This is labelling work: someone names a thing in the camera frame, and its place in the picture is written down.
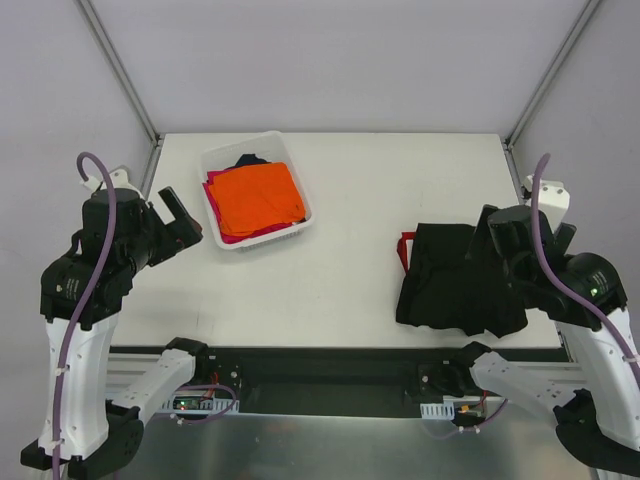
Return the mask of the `aluminium frame post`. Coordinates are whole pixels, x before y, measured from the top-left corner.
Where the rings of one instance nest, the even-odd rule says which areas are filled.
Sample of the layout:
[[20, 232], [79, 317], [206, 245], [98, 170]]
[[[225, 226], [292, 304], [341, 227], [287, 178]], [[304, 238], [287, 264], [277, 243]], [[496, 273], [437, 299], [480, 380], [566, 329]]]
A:
[[114, 75], [116, 82], [122, 90], [125, 99], [144, 131], [145, 136], [152, 147], [155, 148], [159, 144], [161, 135], [158, 133], [153, 121], [151, 120], [151, 117], [127, 72], [115, 44], [111, 40], [110, 35], [100, 18], [98, 10], [90, 0], [75, 0], [74, 4], [86, 22], [90, 34], [94, 38], [110, 71]]
[[602, 0], [588, 0], [584, 2], [577, 17], [554, 53], [549, 65], [537, 82], [532, 94], [527, 100], [514, 126], [503, 139], [506, 151], [512, 151], [523, 132], [534, 118], [536, 111], [552, 87], [556, 77], [569, 59], [593, 17], [603, 5]]

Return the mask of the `orange t shirt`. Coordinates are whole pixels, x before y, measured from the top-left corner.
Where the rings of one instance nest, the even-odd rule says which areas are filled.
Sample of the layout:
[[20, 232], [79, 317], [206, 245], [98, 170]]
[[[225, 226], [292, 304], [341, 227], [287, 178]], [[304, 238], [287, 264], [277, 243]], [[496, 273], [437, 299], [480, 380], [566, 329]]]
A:
[[283, 162], [232, 168], [214, 179], [222, 230], [231, 235], [307, 217], [301, 193]]

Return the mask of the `left aluminium frame post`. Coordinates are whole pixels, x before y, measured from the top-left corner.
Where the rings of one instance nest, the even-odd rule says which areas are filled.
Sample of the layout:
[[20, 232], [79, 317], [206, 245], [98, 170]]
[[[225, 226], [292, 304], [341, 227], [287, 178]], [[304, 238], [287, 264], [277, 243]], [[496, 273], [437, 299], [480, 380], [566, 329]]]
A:
[[90, 0], [75, 0], [74, 4], [86, 22], [90, 34], [94, 38], [110, 71], [114, 75], [116, 82], [122, 90], [125, 99], [144, 131], [145, 136], [152, 147], [155, 148], [159, 144], [161, 135], [158, 133], [153, 121], [151, 120], [151, 117], [127, 72], [115, 44], [111, 40], [110, 35], [100, 18], [98, 10]]

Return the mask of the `right aluminium frame post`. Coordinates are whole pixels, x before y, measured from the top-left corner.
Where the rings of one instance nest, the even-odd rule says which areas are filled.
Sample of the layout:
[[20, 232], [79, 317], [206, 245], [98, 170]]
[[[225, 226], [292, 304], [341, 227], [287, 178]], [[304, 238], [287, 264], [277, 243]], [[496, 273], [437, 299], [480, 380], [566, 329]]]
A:
[[577, 17], [554, 53], [549, 65], [537, 82], [532, 94], [527, 100], [514, 126], [503, 139], [506, 151], [512, 151], [523, 132], [534, 118], [536, 111], [552, 87], [556, 77], [569, 59], [593, 17], [603, 5], [602, 0], [588, 0], [584, 2]]

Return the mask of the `red t shirt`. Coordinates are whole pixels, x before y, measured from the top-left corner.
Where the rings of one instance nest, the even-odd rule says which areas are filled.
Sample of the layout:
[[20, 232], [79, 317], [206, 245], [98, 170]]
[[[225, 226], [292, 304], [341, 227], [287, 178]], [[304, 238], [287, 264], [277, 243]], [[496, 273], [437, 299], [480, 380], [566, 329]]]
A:
[[415, 231], [403, 232], [397, 242], [396, 252], [399, 256], [404, 273], [407, 273], [410, 268], [415, 237]]

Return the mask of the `pink t shirt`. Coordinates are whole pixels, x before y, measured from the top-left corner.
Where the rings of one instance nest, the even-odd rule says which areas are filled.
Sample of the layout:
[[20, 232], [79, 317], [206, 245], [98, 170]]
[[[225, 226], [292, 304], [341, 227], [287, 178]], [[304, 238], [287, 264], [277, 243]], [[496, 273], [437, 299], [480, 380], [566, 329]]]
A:
[[258, 237], [262, 237], [264, 235], [267, 235], [269, 233], [273, 233], [273, 232], [277, 232], [280, 230], [284, 230], [285, 228], [289, 228], [293, 226], [293, 223], [279, 223], [279, 224], [273, 224], [273, 225], [269, 225], [266, 226], [264, 228], [252, 231], [252, 232], [244, 232], [241, 233], [240, 235], [231, 235], [231, 234], [227, 234], [222, 230], [222, 217], [221, 217], [221, 213], [219, 210], [219, 206], [217, 204], [216, 199], [213, 196], [213, 190], [212, 190], [212, 186], [214, 183], [214, 179], [217, 176], [220, 176], [223, 174], [223, 171], [209, 171], [207, 173], [207, 181], [204, 182], [202, 184], [206, 198], [210, 204], [210, 207], [213, 211], [213, 214], [215, 216], [216, 219], [216, 224], [218, 227], [218, 230], [220, 232], [220, 236], [221, 239], [223, 241], [224, 244], [228, 244], [228, 245], [233, 245], [233, 244], [238, 244], [246, 239], [252, 239], [252, 238], [258, 238]]

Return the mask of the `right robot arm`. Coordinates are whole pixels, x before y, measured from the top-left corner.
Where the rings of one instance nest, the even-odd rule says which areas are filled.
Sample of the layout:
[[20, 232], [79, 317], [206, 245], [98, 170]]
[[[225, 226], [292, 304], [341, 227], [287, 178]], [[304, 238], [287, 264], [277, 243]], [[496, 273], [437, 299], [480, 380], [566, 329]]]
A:
[[442, 391], [479, 390], [524, 408], [555, 431], [579, 462], [620, 477], [639, 474], [639, 365], [627, 297], [603, 257], [566, 250], [575, 227], [552, 230], [544, 213], [486, 205], [467, 255], [494, 253], [510, 291], [559, 327], [579, 363], [583, 388], [561, 386], [471, 342], [445, 365]]

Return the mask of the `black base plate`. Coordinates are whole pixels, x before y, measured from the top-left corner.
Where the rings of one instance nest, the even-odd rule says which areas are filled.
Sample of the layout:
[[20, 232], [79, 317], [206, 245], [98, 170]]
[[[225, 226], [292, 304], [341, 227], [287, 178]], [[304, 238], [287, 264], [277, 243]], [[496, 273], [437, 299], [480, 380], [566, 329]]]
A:
[[243, 414], [418, 418], [443, 396], [427, 384], [456, 348], [208, 349], [209, 370]]

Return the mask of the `black t shirt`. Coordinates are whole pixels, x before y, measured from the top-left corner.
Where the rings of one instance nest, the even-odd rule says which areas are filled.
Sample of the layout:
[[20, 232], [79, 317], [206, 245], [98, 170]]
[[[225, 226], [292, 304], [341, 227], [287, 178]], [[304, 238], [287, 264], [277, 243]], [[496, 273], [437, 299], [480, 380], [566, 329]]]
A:
[[467, 257], [473, 226], [420, 223], [413, 231], [411, 264], [395, 312], [398, 324], [497, 338], [528, 325], [522, 300], [500, 294], [488, 271]]

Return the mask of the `white plastic basket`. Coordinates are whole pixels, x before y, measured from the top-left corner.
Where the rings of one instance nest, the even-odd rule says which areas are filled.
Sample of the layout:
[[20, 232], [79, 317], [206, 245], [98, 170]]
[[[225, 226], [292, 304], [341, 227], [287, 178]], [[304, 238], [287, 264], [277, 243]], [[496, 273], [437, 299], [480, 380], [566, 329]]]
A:
[[277, 131], [202, 153], [199, 181], [213, 237], [224, 250], [284, 240], [314, 223], [294, 156]]

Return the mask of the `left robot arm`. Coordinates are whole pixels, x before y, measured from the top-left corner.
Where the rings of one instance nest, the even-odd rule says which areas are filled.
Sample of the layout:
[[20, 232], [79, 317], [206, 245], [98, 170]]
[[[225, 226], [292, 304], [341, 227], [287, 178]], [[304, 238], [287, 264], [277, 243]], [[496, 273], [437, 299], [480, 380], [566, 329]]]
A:
[[207, 345], [176, 337], [145, 374], [106, 397], [110, 346], [134, 277], [203, 238], [172, 188], [159, 196], [174, 216], [170, 223], [134, 190], [94, 192], [70, 249], [43, 272], [49, 410], [40, 437], [21, 452], [22, 465], [54, 475], [65, 467], [71, 479], [110, 475], [131, 462], [146, 424], [172, 393], [210, 381]]

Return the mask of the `dark navy t shirt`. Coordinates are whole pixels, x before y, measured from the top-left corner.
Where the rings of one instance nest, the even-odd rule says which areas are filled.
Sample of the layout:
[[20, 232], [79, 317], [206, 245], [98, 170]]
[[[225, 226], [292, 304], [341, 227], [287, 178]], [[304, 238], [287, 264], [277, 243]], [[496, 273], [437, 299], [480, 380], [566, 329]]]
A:
[[265, 160], [256, 154], [243, 154], [235, 163], [235, 168], [242, 168], [246, 166], [264, 165], [269, 164], [268, 160]]

